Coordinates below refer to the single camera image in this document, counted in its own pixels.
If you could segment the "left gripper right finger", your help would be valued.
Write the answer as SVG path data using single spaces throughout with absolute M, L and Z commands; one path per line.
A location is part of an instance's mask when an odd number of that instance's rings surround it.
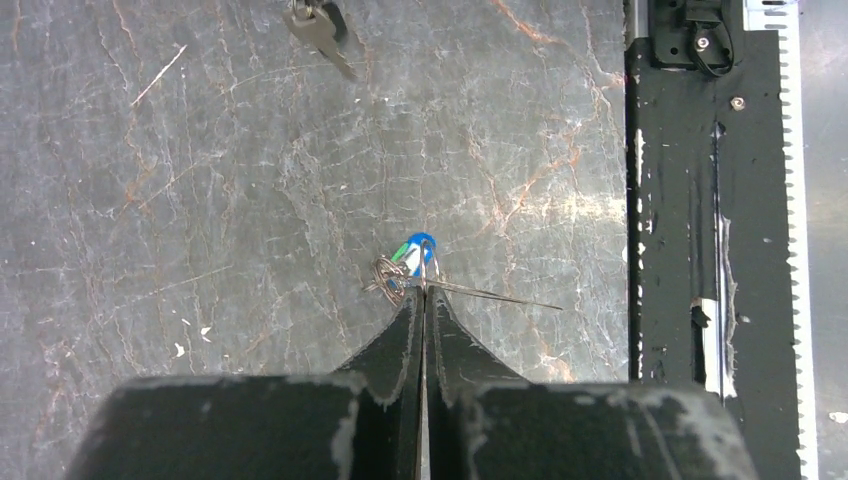
M 435 479 L 753 479 L 730 415 L 694 387 L 533 383 L 426 294 Z

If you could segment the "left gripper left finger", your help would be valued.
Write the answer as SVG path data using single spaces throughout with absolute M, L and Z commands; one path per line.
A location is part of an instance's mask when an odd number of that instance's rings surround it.
M 143 377 L 105 400 L 70 479 L 416 479 L 424 294 L 324 374 Z

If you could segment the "metal key organizer plate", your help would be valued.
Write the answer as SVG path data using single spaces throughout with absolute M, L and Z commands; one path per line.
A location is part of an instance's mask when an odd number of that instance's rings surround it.
M 363 287 L 363 291 L 379 291 L 392 305 L 395 306 L 400 304 L 405 295 L 405 291 L 408 288 L 413 286 L 426 288 L 429 285 L 433 285 L 448 292 L 458 293 L 461 295 L 502 301 L 517 305 L 536 306 L 556 311 L 564 310 L 563 307 L 557 305 L 541 303 L 533 300 L 518 299 L 444 280 L 441 275 L 441 268 L 437 256 L 437 246 L 433 260 L 426 268 L 422 269 L 421 275 L 418 277 L 408 275 L 403 266 L 399 266 L 396 263 L 391 262 L 390 258 L 393 254 L 380 255 L 371 263 L 371 280 Z

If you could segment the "green key tag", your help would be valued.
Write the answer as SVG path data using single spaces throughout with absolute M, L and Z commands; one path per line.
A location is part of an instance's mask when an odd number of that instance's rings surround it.
M 408 242 L 403 243 L 396 250 L 396 252 L 391 256 L 390 261 L 393 262 L 393 263 L 398 263 L 404 257 L 404 255 L 406 254 L 408 249 L 409 249 L 409 243 Z

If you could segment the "blue key tag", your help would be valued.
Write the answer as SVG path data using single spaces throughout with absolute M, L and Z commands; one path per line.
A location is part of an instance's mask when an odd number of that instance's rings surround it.
M 426 232 L 414 233 L 405 242 L 409 243 L 409 249 L 396 264 L 403 266 L 408 275 L 418 277 L 421 275 L 422 269 L 426 268 L 433 260 L 437 243 Z

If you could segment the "black key tag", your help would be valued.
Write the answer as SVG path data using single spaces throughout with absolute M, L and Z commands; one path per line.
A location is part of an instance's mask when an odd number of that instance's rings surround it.
M 290 1 L 283 20 L 298 40 L 314 47 L 343 77 L 351 81 L 357 78 L 340 50 L 348 29 L 335 1 Z

